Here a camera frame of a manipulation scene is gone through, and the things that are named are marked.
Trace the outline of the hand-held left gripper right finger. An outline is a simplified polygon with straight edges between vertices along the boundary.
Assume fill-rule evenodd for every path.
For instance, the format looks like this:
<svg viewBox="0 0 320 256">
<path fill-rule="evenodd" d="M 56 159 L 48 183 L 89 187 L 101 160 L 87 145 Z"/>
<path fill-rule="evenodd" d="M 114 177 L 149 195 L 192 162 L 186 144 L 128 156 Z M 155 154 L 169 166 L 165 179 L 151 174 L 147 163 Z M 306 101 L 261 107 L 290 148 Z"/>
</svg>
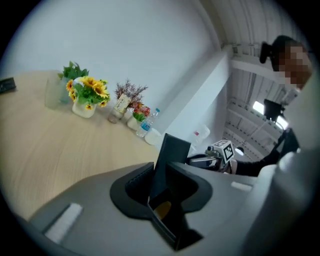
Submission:
<svg viewBox="0 0 320 256">
<path fill-rule="evenodd" d="M 212 195 L 202 209 L 185 215 L 190 229 L 202 239 L 176 252 L 177 256 L 245 256 L 244 245 L 262 208 L 262 179 L 207 171 L 170 163 L 175 171 L 205 181 Z"/>
</svg>

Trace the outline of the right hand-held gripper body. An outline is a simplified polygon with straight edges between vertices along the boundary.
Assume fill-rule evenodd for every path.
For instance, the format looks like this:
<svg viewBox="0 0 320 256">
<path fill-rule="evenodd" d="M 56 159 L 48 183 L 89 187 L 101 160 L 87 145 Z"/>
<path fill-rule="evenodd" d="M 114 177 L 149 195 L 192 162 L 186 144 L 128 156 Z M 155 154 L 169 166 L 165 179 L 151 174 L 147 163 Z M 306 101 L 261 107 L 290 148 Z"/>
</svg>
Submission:
<svg viewBox="0 0 320 256">
<path fill-rule="evenodd" d="M 234 149 L 230 140 L 220 140 L 209 145 L 204 154 L 195 154 L 187 158 L 187 164 L 196 168 L 220 173 L 232 173 L 231 159 Z"/>
</svg>

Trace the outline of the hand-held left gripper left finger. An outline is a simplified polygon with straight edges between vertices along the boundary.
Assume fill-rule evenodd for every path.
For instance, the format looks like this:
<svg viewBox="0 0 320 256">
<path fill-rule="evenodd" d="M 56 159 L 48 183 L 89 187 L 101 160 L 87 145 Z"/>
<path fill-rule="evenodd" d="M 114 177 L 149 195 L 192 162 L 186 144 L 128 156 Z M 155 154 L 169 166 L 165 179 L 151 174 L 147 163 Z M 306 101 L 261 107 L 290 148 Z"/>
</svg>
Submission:
<svg viewBox="0 0 320 256">
<path fill-rule="evenodd" d="M 84 178 L 29 222 L 54 256 L 171 256 L 147 205 L 153 172 L 149 162 Z"/>
</svg>

